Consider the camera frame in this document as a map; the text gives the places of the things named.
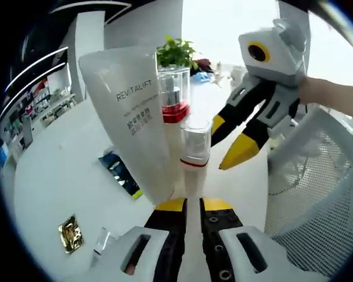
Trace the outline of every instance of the gold package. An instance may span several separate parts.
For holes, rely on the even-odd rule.
[[[73,253],[84,244],[76,216],[73,215],[59,226],[60,238],[67,254]]]

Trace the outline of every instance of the white countertop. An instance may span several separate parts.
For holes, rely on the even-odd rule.
[[[208,118],[229,95],[214,84],[192,85],[191,92],[192,112]],[[231,170],[218,170],[240,130],[212,149],[203,193],[226,200],[243,224],[263,230],[268,196],[266,150]],[[14,209],[19,233],[34,259],[56,280],[89,269],[102,227],[120,236],[133,226],[143,226],[152,213],[153,205],[145,196],[133,200],[100,164],[98,157],[110,145],[91,101],[86,100],[41,132],[18,162]],[[85,244],[68,255],[58,226],[73,214]]]

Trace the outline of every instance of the mesh backrest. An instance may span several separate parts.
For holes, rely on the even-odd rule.
[[[353,251],[353,137],[314,109],[284,143],[269,156],[265,232],[290,262],[332,277]]]

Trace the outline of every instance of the potted plant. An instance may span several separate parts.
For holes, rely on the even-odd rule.
[[[164,121],[174,123],[189,113],[189,71],[198,65],[192,60],[195,50],[191,41],[168,35],[165,39],[157,48],[158,81]]]

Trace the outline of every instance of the ceiling light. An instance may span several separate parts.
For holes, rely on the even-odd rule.
[[[42,57],[41,59],[36,60],[34,63],[32,63],[31,65],[29,65],[26,69],[24,69],[22,72],[20,72],[9,84],[8,86],[5,88],[4,92],[6,92],[8,90],[8,88],[21,76],[23,75],[25,72],[27,72],[30,68],[32,68],[33,66],[35,66],[37,63],[42,62],[44,59],[47,59],[48,57],[51,57],[59,52],[62,52],[64,50],[67,50],[68,46],[63,47],[61,49],[58,49],[56,51],[51,52],[50,54],[47,54],[46,56]]]
[[[125,6],[123,9],[121,9],[119,12],[117,12],[114,16],[112,16],[111,18],[109,18],[106,22],[105,25],[110,22],[111,20],[113,20],[114,18],[116,18],[118,15],[120,15],[121,13],[123,13],[125,10],[129,9],[130,7],[132,7],[132,4],[130,3],[125,3],[125,2],[119,2],[119,1],[83,1],[83,2],[77,2],[77,3],[71,3],[71,4],[66,4],[60,7],[57,7],[56,9],[52,10],[50,12],[50,14],[54,13],[54,12],[58,12],[64,9],[69,9],[69,8],[73,8],[73,7],[77,7],[77,6],[85,6],[85,5],[97,5],[97,4],[101,4],[101,5],[118,5],[118,6]]]

